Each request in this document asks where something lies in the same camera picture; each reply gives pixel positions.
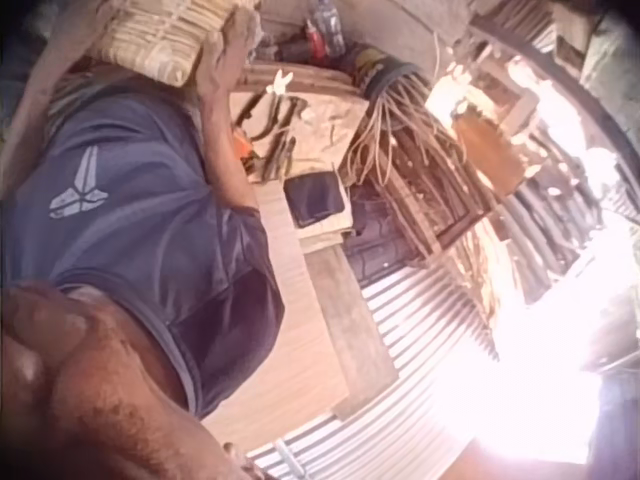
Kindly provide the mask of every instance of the bamboo basket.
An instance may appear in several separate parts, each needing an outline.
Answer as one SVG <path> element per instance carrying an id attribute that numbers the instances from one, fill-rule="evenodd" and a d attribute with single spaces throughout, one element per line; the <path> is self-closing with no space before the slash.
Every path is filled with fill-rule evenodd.
<path id="1" fill-rule="evenodd" d="M 185 84 L 206 35 L 221 30 L 236 5 L 258 0 L 134 0 L 92 55 L 174 87 Z"/>

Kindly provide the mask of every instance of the corrugated metal sheet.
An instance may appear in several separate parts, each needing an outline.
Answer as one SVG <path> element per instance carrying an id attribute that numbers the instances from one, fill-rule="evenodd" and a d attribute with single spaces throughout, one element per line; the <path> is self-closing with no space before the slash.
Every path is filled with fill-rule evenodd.
<path id="1" fill-rule="evenodd" d="M 254 452 L 256 463 L 282 480 L 438 478 L 471 439 L 449 428 L 439 403 L 450 354 L 480 353 L 489 361 L 486 330 L 467 292 L 435 266 L 404 268 L 363 294 L 400 379 L 349 421 L 328 414 L 283 439 L 304 472 L 295 474 L 273 446 Z"/>

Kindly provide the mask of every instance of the person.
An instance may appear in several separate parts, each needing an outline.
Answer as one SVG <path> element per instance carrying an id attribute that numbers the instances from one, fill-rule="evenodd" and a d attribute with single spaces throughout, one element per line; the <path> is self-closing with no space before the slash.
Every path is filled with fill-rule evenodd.
<path id="1" fill-rule="evenodd" d="M 118 12 L 75 0 L 59 15 L 0 155 L 4 460 L 35 478 L 260 478 L 199 422 L 284 313 L 229 109 L 257 14 L 237 9 L 204 44 L 201 142 L 140 79 L 89 89 L 52 129 L 65 74 Z"/>

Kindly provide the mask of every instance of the shorts logo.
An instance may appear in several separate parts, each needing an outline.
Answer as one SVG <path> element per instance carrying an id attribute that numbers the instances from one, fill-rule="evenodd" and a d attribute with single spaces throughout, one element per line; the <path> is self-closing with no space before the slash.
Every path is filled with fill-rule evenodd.
<path id="1" fill-rule="evenodd" d="M 96 164 L 98 147 L 89 147 L 84 152 L 73 187 L 68 188 L 51 201 L 49 216 L 64 218 L 86 212 L 102 205 L 109 195 L 96 188 Z"/>

